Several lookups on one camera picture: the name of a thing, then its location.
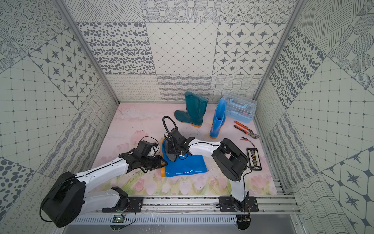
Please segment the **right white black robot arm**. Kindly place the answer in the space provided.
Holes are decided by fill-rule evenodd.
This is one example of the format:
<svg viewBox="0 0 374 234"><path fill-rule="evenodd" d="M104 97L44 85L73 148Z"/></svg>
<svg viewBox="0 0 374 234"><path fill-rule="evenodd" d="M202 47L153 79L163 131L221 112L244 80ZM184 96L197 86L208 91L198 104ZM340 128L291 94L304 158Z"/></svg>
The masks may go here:
<svg viewBox="0 0 374 234"><path fill-rule="evenodd" d="M249 159L231 140L225 138L220 142L207 142L194 137L186 138L177 127L167 130L164 137L164 155L171 161L176 161L178 157L181 160L212 158L222 174L230 180L233 202L244 205L248 194L244 172L250 168Z"/></svg>

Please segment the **blue rubber boot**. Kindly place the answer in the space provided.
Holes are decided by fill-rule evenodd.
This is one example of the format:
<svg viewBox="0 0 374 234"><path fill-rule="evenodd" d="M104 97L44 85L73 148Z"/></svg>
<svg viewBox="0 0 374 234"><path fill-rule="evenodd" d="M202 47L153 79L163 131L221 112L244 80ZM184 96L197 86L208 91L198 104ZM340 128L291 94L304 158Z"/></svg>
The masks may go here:
<svg viewBox="0 0 374 234"><path fill-rule="evenodd" d="M203 156L183 156L183 159L176 158L175 161L170 160L166 154L167 141L164 140L162 143L162 157L167 162L167 166L161 168L161 177L174 177L174 176L186 176L195 175L201 173L207 173L207 167Z"/></svg>
<svg viewBox="0 0 374 234"><path fill-rule="evenodd" d="M218 137L220 129L225 123L226 108L227 108L227 100L224 98L221 98L215 109L213 122L212 122L211 130L210 130L210 137L213 139Z"/></svg>

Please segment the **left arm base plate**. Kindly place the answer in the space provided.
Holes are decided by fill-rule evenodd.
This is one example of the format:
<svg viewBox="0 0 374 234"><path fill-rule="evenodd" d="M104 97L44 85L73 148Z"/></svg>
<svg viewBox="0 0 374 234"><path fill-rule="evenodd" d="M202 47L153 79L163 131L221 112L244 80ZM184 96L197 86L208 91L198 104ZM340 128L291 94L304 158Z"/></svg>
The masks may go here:
<svg viewBox="0 0 374 234"><path fill-rule="evenodd" d="M103 208L103 213L141 212L143 197L121 197L115 206Z"/></svg>

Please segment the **grey microfibre cloth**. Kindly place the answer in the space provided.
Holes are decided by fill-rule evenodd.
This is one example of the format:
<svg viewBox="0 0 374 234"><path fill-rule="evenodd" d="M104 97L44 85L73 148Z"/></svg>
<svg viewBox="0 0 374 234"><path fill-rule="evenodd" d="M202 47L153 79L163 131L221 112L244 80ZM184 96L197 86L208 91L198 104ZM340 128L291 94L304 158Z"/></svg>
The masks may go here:
<svg viewBox="0 0 374 234"><path fill-rule="evenodd" d="M169 142L166 142L165 143L165 152L166 152L166 156L167 158L172 161L172 162L175 162L176 159L177 159L177 154L174 150L174 147L171 143Z"/></svg>

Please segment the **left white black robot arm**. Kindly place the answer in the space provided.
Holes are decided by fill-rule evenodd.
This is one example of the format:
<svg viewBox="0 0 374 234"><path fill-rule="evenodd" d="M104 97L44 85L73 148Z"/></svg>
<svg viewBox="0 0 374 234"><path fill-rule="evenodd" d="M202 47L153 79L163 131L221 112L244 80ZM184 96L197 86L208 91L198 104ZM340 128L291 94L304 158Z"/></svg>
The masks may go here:
<svg viewBox="0 0 374 234"><path fill-rule="evenodd" d="M102 192L94 193L92 190L136 169L147 173L166 167L168 163L157 155L156 147L157 143L142 140L136 148L119 154L118 158L101 166L77 174L61 174L41 202L39 214L48 216L43 221L61 228L72 223L79 215L94 211L119 212L122 219L127 213L139 213L143 198L130 197L118 186Z"/></svg>

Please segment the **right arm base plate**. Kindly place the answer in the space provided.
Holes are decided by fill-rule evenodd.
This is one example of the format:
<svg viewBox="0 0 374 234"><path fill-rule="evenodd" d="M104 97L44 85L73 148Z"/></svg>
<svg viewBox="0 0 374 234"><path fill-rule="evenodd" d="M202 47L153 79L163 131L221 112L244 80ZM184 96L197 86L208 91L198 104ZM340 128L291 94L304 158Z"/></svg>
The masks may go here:
<svg viewBox="0 0 374 234"><path fill-rule="evenodd" d="M257 199L255 197L251 197L247 195L244 201L239 202L234 199L232 196L229 197L219 197L219 202L216 204L216 208L220 210L220 212L244 212L244 213L251 213L251 212L258 212L259 207L257 203Z"/></svg>

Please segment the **green rubber boot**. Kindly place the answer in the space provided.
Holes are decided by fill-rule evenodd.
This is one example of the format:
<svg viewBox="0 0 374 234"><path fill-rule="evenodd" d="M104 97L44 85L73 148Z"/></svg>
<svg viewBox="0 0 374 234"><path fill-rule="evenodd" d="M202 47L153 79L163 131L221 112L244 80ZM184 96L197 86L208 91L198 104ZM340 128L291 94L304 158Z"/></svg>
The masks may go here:
<svg viewBox="0 0 374 234"><path fill-rule="evenodd" d="M179 122L189 123L195 127L203 124L203 117L206 112L208 99L192 92L185 93L186 111L176 110L175 118Z"/></svg>

